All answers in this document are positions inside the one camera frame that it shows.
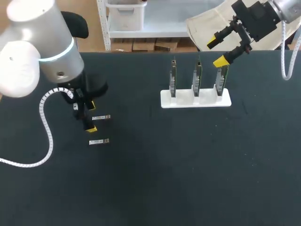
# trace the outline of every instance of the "shelving unit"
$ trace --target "shelving unit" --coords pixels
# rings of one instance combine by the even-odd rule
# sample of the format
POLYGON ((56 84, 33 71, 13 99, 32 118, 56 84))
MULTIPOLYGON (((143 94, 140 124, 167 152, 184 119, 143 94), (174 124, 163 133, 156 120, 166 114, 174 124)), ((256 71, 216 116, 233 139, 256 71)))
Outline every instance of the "shelving unit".
POLYGON ((111 49, 110 38, 166 38, 188 37, 186 19, 212 9, 222 0, 149 0, 142 31, 116 31, 106 17, 106 0, 97 0, 103 40, 106 50, 111 49))

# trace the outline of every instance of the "white coiled cable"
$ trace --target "white coiled cable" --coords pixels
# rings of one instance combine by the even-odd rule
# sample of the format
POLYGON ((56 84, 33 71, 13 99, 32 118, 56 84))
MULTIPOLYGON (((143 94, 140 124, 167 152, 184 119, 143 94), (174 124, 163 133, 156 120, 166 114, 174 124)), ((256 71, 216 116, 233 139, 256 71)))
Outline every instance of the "white coiled cable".
POLYGON ((33 163, 33 164, 22 164, 22 163, 17 163, 17 162, 9 161, 9 160, 6 160, 6 159, 2 159, 2 158, 0 158, 0 162, 6 163, 6 164, 12 165, 12 166, 21 167, 21 168, 33 168, 33 167, 37 167, 37 166, 40 166, 40 165, 44 164, 50 158, 50 156, 52 154, 52 151, 53 151, 53 139, 52 139, 52 134, 51 134, 50 128, 48 126, 47 120, 45 118, 44 104, 45 104, 45 101, 47 100, 47 98, 50 95, 52 95, 54 93, 57 93, 57 92, 64 92, 68 95, 68 97, 70 99, 73 99, 73 94, 70 90, 68 90, 66 88, 55 88, 55 89, 52 89, 52 90, 48 91, 42 97, 42 99, 40 101, 39 112, 40 112, 40 116, 41 116, 43 125, 46 129, 48 140, 49 140, 49 149, 48 149, 47 155, 41 161, 33 163))
POLYGON ((290 78, 292 77, 292 74, 293 74, 293 67, 294 67, 295 60, 296 60, 296 57, 297 57, 297 54, 298 54, 298 50, 299 50, 299 47, 300 47, 300 44, 301 44, 301 35, 298 37, 296 46, 293 50, 293 54, 292 54, 292 58, 291 58, 291 62, 290 62, 290 67, 288 69, 288 75, 286 75, 286 73, 285 73, 285 56, 284 56, 284 53, 285 53, 285 40, 286 40, 286 38, 285 38, 285 22, 282 21, 281 73, 282 73, 282 78, 287 81, 287 80, 290 80, 290 78))

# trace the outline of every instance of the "white stand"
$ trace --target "white stand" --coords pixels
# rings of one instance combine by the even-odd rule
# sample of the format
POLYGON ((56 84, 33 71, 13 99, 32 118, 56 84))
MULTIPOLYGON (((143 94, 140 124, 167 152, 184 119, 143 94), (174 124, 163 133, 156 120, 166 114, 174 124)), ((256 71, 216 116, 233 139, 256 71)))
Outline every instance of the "white stand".
POLYGON ((213 89, 200 89, 199 97, 194 97, 193 89, 177 89, 176 97, 172 98, 170 90, 161 91, 162 108, 187 108, 187 107, 229 107, 231 98, 227 89, 221 97, 217 96, 215 85, 213 89))

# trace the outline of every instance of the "black table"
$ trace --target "black table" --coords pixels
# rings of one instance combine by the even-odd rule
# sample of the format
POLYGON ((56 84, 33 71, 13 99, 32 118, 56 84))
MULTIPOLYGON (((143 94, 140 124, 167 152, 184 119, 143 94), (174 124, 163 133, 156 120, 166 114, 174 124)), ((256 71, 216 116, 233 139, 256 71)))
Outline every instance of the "black table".
MULTIPOLYGON (((200 53, 202 87, 212 62, 200 53)), ((174 54, 82 54, 88 72, 108 76, 87 134, 61 95, 46 118, 54 153, 42 166, 0 164, 1 226, 296 226, 301 224, 301 58, 290 81, 280 52, 252 52, 230 67, 232 106, 162 109, 174 54), (109 145, 88 146, 110 138, 109 145)), ((287 52, 287 64, 290 52, 287 52)), ((196 54, 176 54, 178 89, 191 86, 196 54)), ((42 159, 48 139, 38 103, 55 85, 41 77, 25 98, 0 103, 0 156, 42 159)))

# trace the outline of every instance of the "yellow component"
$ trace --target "yellow component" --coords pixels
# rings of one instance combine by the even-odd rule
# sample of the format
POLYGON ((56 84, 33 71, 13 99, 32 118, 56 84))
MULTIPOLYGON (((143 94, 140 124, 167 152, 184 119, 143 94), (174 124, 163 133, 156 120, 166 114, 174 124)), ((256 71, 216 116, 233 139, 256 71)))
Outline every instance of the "yellow component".
POLYGON ((213 64, 215 67, 223 67, 225 65, 229 65, 229 62, 226 60, 225 56, 222 55, 220 58, 214 61, 213 64))
POLYGON ((89 111, 92 111, 92 110, 95 110, 95 109, 96 109, 95 104, 94 104, 94 101, 92 101, 92 104, 93 104, 94 108, 93 108, 93 109, 90 109, 89 111))
POLYGON ((216 39, 216 37, 213 36, 212 39, 210 40, 210 42, 213 42, 215 39, 216 39))
POLYGON ((89 132, 89 133, 93 133, 93 132, 96 132, 96 131, 97 131, 97 128, 96 128, 96 126, 94 126, 94 128, 92 128, 92 129, 87 129, 86 131, 89 132))

